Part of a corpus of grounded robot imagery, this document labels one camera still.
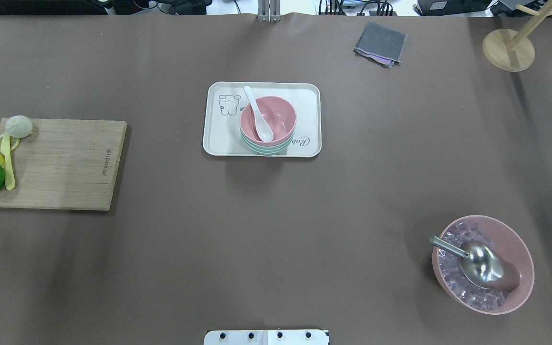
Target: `wooden cutting board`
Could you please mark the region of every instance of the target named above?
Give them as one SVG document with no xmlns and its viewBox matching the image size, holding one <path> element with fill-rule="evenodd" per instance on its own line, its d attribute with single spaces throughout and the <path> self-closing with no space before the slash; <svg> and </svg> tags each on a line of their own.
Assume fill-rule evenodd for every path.
<svg viewBox="0 0 552 345">
<path fill-rule="evenodd" d="M 7 118 L 0 122 L 0 135 Z M 16 188 L 0 207 L 109 210 L 127 123 L 32 118 L 33 133 L 11 153 Z"/>
</svg>

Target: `towel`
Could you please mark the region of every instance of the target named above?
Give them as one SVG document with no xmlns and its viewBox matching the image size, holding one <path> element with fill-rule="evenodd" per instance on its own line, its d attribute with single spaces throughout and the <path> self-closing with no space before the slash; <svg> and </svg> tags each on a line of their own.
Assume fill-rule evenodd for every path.
<svg viewBox="0 0 552 345">
<path fill-rule="evenodd" d="M 353 49 L 388 68 L 402 63 L 403 45 L 408 35 L 385 26 L 368 23 Z"/>
</svg>

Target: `white spoon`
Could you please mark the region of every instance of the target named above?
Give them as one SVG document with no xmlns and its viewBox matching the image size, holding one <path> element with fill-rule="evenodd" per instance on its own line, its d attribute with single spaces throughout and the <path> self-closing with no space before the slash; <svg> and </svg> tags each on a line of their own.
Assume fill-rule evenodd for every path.
<svg viewBox="0 0 552 345">
<path fill-rule="evenodd" d="M 249 86 L 245 86 L 243 89 L 254 113 L 254 127 L 257 129 L 259 139 L 261 139 L 261 141 L 274 140 L 274 133 L 272 132 L 270 125 L 267 124 L 265 118 L 263 118 L 263 115 L 261 115 L 261 112 L 259 112 L 259 106 L 254 98 L 253 91 L 250 90 Z"/>
</svg>

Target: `wooden rod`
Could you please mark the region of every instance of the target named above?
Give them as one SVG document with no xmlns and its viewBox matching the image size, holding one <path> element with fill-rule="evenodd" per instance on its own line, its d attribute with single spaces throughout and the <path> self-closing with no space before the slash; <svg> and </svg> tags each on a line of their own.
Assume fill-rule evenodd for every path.
<svg viewBox="0 0 552 345">
<path fill-rule="evenodd" d="M 521 12 L 525 12 L 527 14 L 531 14 L 531 15 L 539 15 L 539 12 L 538 11 L 534 11 L 533 9 L 530 9 L 528 7 L 525 7 L 521 4 L 517 4 L 517 9 Z"/>
<path fill-rule="evenodd" d="M 506 51 L 511 52 L 521 40 L 523 40 L 525 37 L 528 37 L 528 35 L 534 31 L 536 26 L 538 26 L 544 18 L 546 18 L 549 13 L 552 11 L 552 0 L 548 0 L 548 2 L 538 11 L 538 15 L 535 17 L 532 17 L 527 24 L 519 31 L 515 37 L 510 40 L 510 42 L 506 43 Z"/>
</svg>

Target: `pink bowl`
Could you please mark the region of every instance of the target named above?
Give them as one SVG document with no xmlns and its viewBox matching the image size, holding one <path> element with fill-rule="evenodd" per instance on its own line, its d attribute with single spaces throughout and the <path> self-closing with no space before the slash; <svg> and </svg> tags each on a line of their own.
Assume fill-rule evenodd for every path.
<svg viewBox="0 0 552 345">
<path fill-rule="evenodd" d="M 298 114 L 287 100 L 276 96 L 257 98 L 259 111 L 274 132 L 274 140 L 261 141 L 254 127 L 254 113 L 250 105 L 244 108 L 240 116 L 240 129 L 244 136 L 260 146 L 274 146 L 285 142 L 298 122 Z"/>
<path fill-rule="evenodd" d="M 478 224 L 487 240 L 495 243 L 494 252 L 504 260 L 515 265 L 517 270 L 521 273 L 521 282 L 515 290 L 508 293 L 506 301 L 501 306 L 497 306 L 493 310 L 478 310 L 473 308 L 458 299 L 458 297 L 456 297 L 456 295 L 448 288 L 447 282 L 444 280 L 444 277 L 442 277 L 440 266 L 438 265 L 438 248 L 434 247 L 432 264 L 436 278 L 438 278 L 438 282 L 449 296 L 464 306 L 467 306 L 467 308 L 470 308 L 471 310 L 490 315 L 506 314 L 517 310 L 523 305 L 523 303 L 525 303 L 525 301 L 528 300 L 528 297 L 532 293 L 532 288 L 534 288 L 534 262 L 532 261 L 532 256 L 529 254 L 525 243 L 519 235 L 515 233 L 515 230 L 512 230 L 508 225 L 487 216 L 465 216 L 459 218 L 449 224 L 440 234 L 440 237 L 442 238 L 447 229 L 460 221 L 464 221 L 464 223 L 468 226 L 471 224 Z"/>
</svg>

